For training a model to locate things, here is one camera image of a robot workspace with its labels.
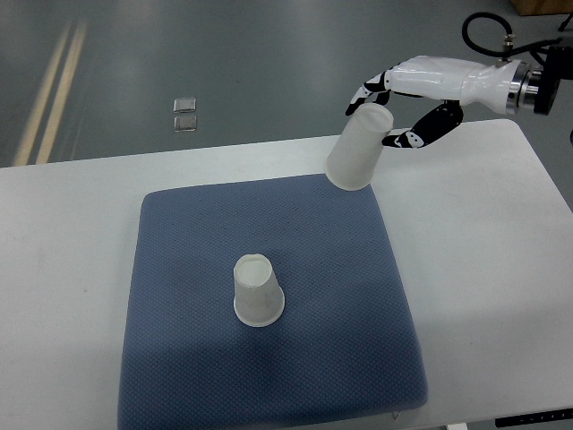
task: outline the gray floor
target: gray floor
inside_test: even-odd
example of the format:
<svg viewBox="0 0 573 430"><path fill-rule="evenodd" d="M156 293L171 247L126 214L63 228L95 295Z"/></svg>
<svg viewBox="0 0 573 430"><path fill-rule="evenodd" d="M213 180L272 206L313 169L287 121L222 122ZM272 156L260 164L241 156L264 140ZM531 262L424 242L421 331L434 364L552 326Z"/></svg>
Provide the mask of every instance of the gray floor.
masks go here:
<svg viewBox="0 0 573 430"><path fill-rule="evenodd" d="M79 23L86 22L88 31L51 162L339 134L357 87L411 56L491 64L460 36L462 21L481 10L506 17L517 45L557 37L565 18L519 17L502 0L0 0L0 167L13 164L47 64L68 24L68 45ZM473 34L480 43L499 46L498 26L482 22L472 29L478 29ZM173 133L173 100L184 96L197 98L198 129ZM436 105L395 96L388 108L396 127L408 127ZM477 105L465 112L466 121L500 117ZM512 118L569 207L572 112L573 82L563 82L549 116L521 112ZM470 426L489 428L492 422Z"/></svg>

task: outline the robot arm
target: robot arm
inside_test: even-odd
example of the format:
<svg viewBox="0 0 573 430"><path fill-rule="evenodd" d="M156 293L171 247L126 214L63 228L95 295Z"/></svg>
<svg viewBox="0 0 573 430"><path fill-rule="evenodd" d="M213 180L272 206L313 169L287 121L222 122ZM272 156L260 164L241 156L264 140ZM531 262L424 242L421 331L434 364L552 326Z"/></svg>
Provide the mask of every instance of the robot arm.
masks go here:
<svg viewBox="0 0 573 430"><path fill-rule="evenodd" d="M508 35L503 51L478 47L467 36L469 22L475 18L492 18L501 23ZM464 41L478 52L499 56L496 65L484 65L454 58L417 56L380 73L365 82L353 96L346 115L352 115L372 94L374 103L385 105L394 92L410 97L444 100L420 119L411 130L399 136L387 136L382 144L399 148L421 148L452 131L463 120L462 107L482 103L493 112L513 114L521 107L547 115L557 93L560 79L573 79L573 41L542 40L513 48L511 27L492 13L475 13L464 22ZM509 56L529 50L543 67L533 68ZM543 60L539 54L546 54Z"/></svg>
<svg viewBox="0 0 573 430"><path fill-rule="evenodd" d="M408 132L389 136L383 144L399 148L421 148L461 124L461 106L481 102L494 112L507 113L517 105L511 83L517 70L526 66L511 61L502 67L432 56L417 56L374 76L356 92L348 109L352 115L373 93L375 103L386 104L391 91L407 96L445 100L418 121Z"/></svg>

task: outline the blue cushion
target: blue cushion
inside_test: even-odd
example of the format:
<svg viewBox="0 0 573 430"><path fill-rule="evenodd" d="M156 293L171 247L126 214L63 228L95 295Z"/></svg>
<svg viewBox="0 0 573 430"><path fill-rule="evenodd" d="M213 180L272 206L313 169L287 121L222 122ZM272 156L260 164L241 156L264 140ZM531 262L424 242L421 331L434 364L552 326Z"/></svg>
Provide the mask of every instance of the blue cushion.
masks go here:
<svg viewBox="0 0 573 430"><path fill-rule="evenodd" d="M244 254L285 311L233 309ZM119 393L126 429L289 426L422 406L415 327L370 186L324 175L151 193L141 207Z"/></svg>

